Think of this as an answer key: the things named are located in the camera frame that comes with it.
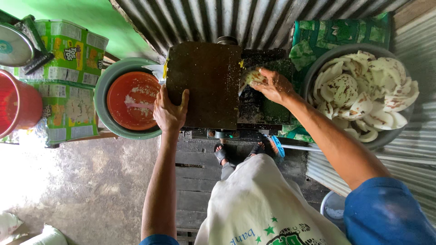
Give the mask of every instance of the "forearm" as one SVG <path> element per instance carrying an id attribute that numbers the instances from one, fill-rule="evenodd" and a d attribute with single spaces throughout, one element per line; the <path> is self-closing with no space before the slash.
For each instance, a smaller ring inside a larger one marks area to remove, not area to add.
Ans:
<path id="1" fill-rule="evenodd" d="M 149 235 L 176 234 L 176 147 L 178 132 L 162 133 L 159 154 L 144 201 L 141 240 Z"/>
<path id="2" fill-rule="evenodd" d="M 353 190 L 365 180 L 389 176 L 389 171 L 362 143 L 296 93 L 283 105 L 297 118 L 323 151 L 333 168 Z"/>

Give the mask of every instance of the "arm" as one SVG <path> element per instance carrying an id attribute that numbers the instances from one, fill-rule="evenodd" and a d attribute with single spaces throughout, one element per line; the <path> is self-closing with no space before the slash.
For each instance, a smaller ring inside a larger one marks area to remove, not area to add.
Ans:
<path id="1" fill-rule="evenodd" d="M 352 190 L 365 180 L 390 176 L 371 151 L 295 93 L 284 76 L 265 68 L 260 68 L 260 72 L 268 78 L 268 84 L 253 88 L 285 106 L 297 118 Z"/>
<path id="2" fill-rule="evenodd" d="M 163 85 L 154 102 L 153 117 L 162 130 L 161 144 L 153 174 L 148 185 L 142 212 L 141 240 L 163 234 L 176 234 L 176 146 L 180 128 L 184 125 L 189 90 L 182 95 L 182 104 L 175 106 Z"/>

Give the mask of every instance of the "white t-shirt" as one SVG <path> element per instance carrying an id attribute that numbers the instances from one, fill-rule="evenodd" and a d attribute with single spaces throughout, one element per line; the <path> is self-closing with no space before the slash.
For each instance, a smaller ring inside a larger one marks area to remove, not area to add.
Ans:
<path id="1" fill-rule="evenodd" d="M 336 245 L 345 235 L 311 207 L 274 160 L 259 154 L 212 190 L 195 245 Z"/>

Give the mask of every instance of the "green basin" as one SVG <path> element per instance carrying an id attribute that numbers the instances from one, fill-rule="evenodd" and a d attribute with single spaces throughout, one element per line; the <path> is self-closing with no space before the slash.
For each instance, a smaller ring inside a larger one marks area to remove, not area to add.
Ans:
<path id="1" fill-rule="evenodd" d="M 131 140 L 151 139 L 162 134 L 162 130 L 159 126 L 154 126 L 151 129 L 136 131 L 119 125 L 109 113 L 106 97 L 110 86 L 119 76 L 131 71 L 143 71 L 151 74 L 148 69 L 142 68 L 144 65 L 158 65 L 158 63 L 144 58 L 126 58 L 115 62 L 103 72 L 95 87 L 95 110 L 103 124 L 116 135 Z"/>

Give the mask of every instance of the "blue sleeve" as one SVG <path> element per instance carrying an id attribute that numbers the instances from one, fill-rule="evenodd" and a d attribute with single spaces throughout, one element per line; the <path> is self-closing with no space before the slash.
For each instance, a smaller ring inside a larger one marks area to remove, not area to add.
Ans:
<path id="1" fill-rule="evenodd" d="M 146 237 L 139 245 L 179 245 L 179 243 L 168 235 L 154 234 Z"/>
<path id="2" fill-rule="evenodd" d="M 354 244 L 436 244 L 436 231 L 399 180 L 363 182 L 345 200 L 344 222 Z"/>

